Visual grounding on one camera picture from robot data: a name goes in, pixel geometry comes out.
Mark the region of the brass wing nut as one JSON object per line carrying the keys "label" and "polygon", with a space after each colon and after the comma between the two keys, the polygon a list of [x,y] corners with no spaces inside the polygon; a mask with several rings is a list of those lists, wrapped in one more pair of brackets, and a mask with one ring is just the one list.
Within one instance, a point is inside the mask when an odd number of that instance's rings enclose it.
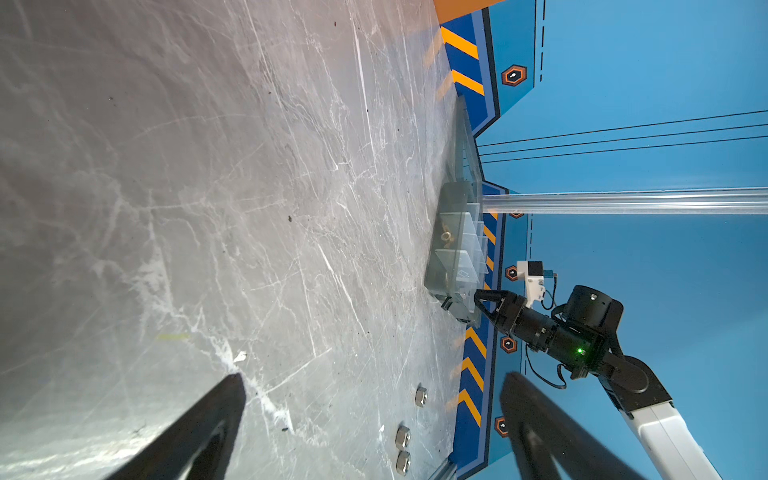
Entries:
{"label": "brass wing nut", "polygon": [[454,243],[455,237],[454,237],[453,233],[449,229],[445,228],[443,230],[443,233],[440,236],[440,240],[443,243],[443,247],[445,249],[448,249]]}

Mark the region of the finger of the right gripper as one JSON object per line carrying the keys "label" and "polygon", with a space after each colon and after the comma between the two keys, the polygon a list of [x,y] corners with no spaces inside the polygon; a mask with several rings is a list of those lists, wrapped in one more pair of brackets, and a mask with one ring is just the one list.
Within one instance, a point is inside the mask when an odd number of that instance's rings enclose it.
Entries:
{"label": "finger of the right gripper", "polygon": [[476,290],[474,303],[489,321],[497,321],[509,294],[506,290]]}

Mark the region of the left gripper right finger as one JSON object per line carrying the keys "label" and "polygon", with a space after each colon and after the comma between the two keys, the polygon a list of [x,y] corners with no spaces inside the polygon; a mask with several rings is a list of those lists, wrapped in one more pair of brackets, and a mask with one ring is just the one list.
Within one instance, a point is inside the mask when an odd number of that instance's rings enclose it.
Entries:
{"label": "left gripper right finger", "polygon": [[507,438],[523,479],[639,479],[522,374],[506,375],[500,393]]}

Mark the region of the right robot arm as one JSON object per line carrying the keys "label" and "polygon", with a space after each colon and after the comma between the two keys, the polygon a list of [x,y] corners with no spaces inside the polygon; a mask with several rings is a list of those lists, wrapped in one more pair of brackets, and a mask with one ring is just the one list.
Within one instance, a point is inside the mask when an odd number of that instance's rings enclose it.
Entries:
{"label": "right robot arm", "polygon": [[[583,285],[550,315],[504,290],[478,290],[474,302],[497,330],[555,359],[572,379],[595,376],[662,478],[719,478],[658,377],[623,353],[621,302]],[[500,405],[522,478],[557,479],[561,470],[573,479],[638,478],[522,374],[506,376]]]}

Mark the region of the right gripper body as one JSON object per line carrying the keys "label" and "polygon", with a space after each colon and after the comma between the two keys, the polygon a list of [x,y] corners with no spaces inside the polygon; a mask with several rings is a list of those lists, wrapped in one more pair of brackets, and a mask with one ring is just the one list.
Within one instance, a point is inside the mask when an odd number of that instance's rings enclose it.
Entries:
{"label": "right gripper body", "polygon": [[598,370],[603,340],[595,329],[537,312],[525,305],[524,297],[513,292],[495,290],[494,295],[494,326],[501,333],[546,353],[572,378],[583,378]]}

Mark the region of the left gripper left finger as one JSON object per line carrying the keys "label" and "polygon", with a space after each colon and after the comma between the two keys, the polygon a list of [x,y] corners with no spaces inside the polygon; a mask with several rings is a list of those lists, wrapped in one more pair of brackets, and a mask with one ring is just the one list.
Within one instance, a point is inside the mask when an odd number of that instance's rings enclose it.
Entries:
{"label": "left gripper left finger", "polygon": [[111,479],[223,479],[246,402],[242,375],[230,374]]}

